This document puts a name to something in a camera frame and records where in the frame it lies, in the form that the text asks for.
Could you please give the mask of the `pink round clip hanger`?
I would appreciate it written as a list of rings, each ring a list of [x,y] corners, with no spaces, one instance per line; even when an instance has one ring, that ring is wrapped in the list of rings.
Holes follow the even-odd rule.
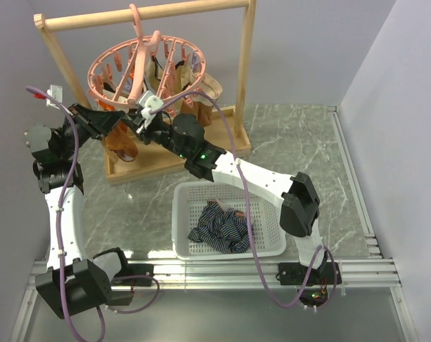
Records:
[[[192,104],[194,90],[202,90],[206,58],[192,42],[166,36],[156,30],[146,36],[144,16],[131,4],[135,38],[102,53],[89,68],[88,93],[105,109],[139,106],[140,97],[150,89],[164,103],[173,100]]]

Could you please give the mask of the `navy striped underwear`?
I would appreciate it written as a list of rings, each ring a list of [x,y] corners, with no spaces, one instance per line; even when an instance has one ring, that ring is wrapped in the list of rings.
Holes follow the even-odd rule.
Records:
[[[222,254],[241,254],[250,249],[246,214],[218,200],[207,201],[187,238]]]

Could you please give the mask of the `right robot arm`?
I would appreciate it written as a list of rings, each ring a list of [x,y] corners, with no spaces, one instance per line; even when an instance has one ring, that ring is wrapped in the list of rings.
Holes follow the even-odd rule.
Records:
[[[272,172],[236,157],[204,138],[204,128],[190,114],[179,114],[171,123],[161,114],[149,118],[130,116],[123,122],[144,144],[157,143],[185,159],[185,169],[199,179],[242,189],[246,196],[256,195],[280,211],[279,225],[290,234],[298,248],[302,285],[323,280],[341,282],[338,265],[321,240],[318,228],[320,199],[311,178],[302,172],[286,175]]]

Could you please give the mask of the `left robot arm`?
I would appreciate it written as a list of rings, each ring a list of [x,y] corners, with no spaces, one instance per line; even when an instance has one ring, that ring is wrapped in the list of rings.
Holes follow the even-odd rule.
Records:
[[[128,116],[121,110],[90,110],[74,104],[59,128],[31,126],[24,140],[33,173],[45,197],[50,219],[50,252],[45,273],[36,277],[38,294],[59,318],[97,306],[127,306],[132,289],[152,286],[154,267],[129,264],[120,248],[89,257],[82,229],[83,173],[78,151],[89,139],[105,138]],[[127,286],[117,293],[114,286]]]

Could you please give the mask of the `brown hanging underwear left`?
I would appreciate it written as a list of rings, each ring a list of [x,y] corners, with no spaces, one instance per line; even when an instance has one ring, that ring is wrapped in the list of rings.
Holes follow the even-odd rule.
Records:
[[[106,147],[124,162],[132,162],[138,154],[136,144],[127,134],[128,127],[120,121],[105,138]]]

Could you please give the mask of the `brown hanging underwear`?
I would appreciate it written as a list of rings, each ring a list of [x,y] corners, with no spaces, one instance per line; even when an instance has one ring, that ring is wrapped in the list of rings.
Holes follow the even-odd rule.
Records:
[[[124,162],[132,162],[138,154],[136,144],[127,134],[128,127],[120,121],[105,138],[106,147]]]
[[[206,105],[200,100],[194,100],[191,105],[184,100],[180,108],[181,113],[195,116],[202,127],[207,127],[212,124],[212,110],[213,105]]]

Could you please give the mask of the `brown hanging underwear right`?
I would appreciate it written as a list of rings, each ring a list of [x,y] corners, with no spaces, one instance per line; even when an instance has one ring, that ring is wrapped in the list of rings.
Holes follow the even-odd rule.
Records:
[[[180,108],[181,113],[195,116],[202,127],[207,127],[212,124],[212,110],[213,105],[206,105],[200,100],[194,100],[191,105],[184,100]]]

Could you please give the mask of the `cream hanging underwear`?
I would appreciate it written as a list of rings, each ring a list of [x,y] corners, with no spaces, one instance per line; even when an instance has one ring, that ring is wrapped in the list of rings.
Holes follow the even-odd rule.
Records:
[[[189,58],[175,64],[174,80],[171,81],[173,87],[171,94],[177,95],[182,91],[186,91],[196,80],[199,67],[199,61],[193,63]],[[162,74],[163,67],[156,57],[152,56],[145,69],[145,83],[148,88],[152,89],[155,93],[160,85]],[[214,101],[218,99],[223,91],[221,84],[208,73],[204,74],[202,81],[197,86],[197,90],[206,93]]]

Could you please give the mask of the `wooden clothes rack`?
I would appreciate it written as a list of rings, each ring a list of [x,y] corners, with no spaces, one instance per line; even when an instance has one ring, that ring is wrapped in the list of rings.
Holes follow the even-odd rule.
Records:
[[[127,23],[133,21],[135,15],[139,16],[140,21],[146,21],[235,8],[244,10],[236,104],[225,107],[223,110],[223,114],[227,116],[226,125],[220,114],[212,114],[213,123],[206,128],[206,137],[215,145],[229,147],[229,136],[233,135],[235,150],[240,157],[244,157],[250,155],[252,151],[249,136],[243,125],[243,114],[251,59],[255,1],[187,1],[54,19],[47,19],[43,14],[36,14],[33,20],[76,100],[89,106],[90,102],[86,93],[55,36],[57,31]],[[122,162],[113,153],[105,152],[105,173],[110,184],[122,184],[142,177],[180,171],[183,168],[183,162],[178,157],[171,156],[169,152],[162,151],[156,145],[141,146],[139,153],[140,160]]]

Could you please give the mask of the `white plastic basket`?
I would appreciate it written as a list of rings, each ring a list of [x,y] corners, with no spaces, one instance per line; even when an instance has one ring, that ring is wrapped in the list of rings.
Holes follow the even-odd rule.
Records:
[[[258,257],[274,257],[286,249],[279,226],[279,210],[256,195],[231,185],[186,182],[178,185],[172,201],[172,248],[185,261],[249,259],[246,211]]]

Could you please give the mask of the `aluminium rail frame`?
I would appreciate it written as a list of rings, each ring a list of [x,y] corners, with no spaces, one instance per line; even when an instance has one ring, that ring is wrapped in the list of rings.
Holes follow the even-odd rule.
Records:
[[[335,106],[250,105],[251,161],[311,175],[321,198],[320,231],[343,283],[322,308],[280,309],[252,260],[182,261],[172,250],[171,208],[186,172],[112,186],[96,142],[85,144],[83,236],[89,254],[122,247],[153,265],[159,286],[141,289],[129,314],[75,316],[90,341],[412,341],[398,271],[368,218]]]

